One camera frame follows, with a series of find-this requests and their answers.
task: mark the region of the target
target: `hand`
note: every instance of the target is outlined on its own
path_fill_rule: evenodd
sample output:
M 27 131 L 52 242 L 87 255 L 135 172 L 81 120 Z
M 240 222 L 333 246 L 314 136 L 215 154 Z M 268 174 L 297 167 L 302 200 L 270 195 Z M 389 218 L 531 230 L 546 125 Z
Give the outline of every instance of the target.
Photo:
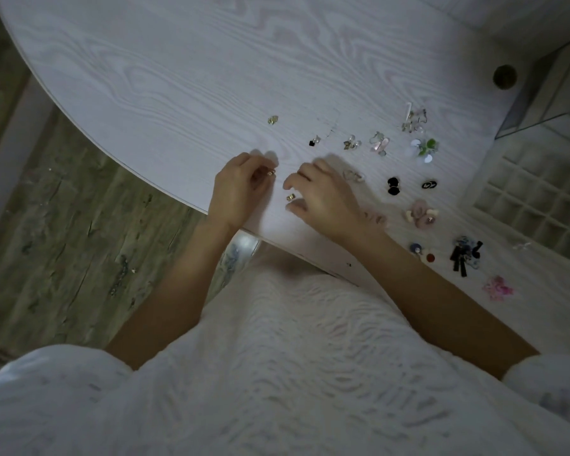
M 275 167 L 272 160 L 259 155 L 235 156 L 215 176 L 207 219 L 227 226 L 234 235 L 274 183 L 275 176 L 268 173 Z
M 342 244 L 365 225 L 350 186 L 325 160 L 304 163 L 289 175 L 283 189 L 299 191 L 304 199 L 287 205 L 292 212 L 320 234 Z

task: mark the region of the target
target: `person's right arm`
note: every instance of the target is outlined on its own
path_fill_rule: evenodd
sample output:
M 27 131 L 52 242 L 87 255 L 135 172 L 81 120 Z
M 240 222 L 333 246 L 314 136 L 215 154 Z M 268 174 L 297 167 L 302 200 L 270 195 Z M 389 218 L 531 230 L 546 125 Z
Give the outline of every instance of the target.
M 283 188 L 287 208 L 361 262 L 429 343 L 501 379 L 538 351 L 452 283 L 368 223 L 349 185 L 325 160 L 304 163 Z

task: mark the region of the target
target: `round hole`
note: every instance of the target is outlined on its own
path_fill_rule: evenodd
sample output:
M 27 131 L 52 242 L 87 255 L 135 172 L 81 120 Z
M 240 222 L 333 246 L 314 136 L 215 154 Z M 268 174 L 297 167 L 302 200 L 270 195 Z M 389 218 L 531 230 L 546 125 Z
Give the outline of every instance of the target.
M 500 66 L 494 71 L 492 80 L 498 89 L 511 89 L 517 83 L 517 70 L 509 65 Z

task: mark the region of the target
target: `white table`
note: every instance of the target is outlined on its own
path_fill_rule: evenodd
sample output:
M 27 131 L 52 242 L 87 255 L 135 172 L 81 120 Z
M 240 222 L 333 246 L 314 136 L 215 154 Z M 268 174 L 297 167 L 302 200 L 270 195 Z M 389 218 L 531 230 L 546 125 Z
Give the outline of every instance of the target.
M 350 166 L 367 178 L 354 186 L 361 203 L 389 216 L 400 243 L 433 247 L 436 271 L 538 348 L 570 351 L 570 273 L 511 251 L 457 207 L 519 88 L 499 91 L 494 69 L 512 64 L 522 79 L 526 69 L 489 39 L 418 0 L 0 0 L 0 14 L 61 110 L 160 190 L 205 212 L 228 159 L 275 157 L 278 182 L 247 229 L 375 290 L 353 257 L 284 209 L 279 181 L 301 163 Z M 406 153 L 407 101 L 427 108 L 427 135 L 441 143 L 431 165 Z M 376 131 L 391 138 L 386 157 L 368 149 Z M 364 144 L 345 152 L 351 134 Z M 394 175 L 396 197 L 386 187 Z M 439 185 L 423 191 L 426 179 Z M 417 198 L 441 211 L 430 233 L 401 217 Z M 486 243 L 466 279 L 448 260 L 462 233 Z M 500 305 L 481 290 L 496 274 L 518 291 Z

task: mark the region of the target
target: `person's left arm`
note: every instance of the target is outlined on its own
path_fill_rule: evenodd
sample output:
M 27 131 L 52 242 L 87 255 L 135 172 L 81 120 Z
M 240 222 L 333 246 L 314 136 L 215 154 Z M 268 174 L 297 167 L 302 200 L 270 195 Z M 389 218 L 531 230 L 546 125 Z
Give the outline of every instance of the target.
M 194 328 L 222 253 L 273 184 L 273 161 L 242 153 L 215 178 L 205 221 L 160 284 L 125 322 L 106 351 L 134 370 Z

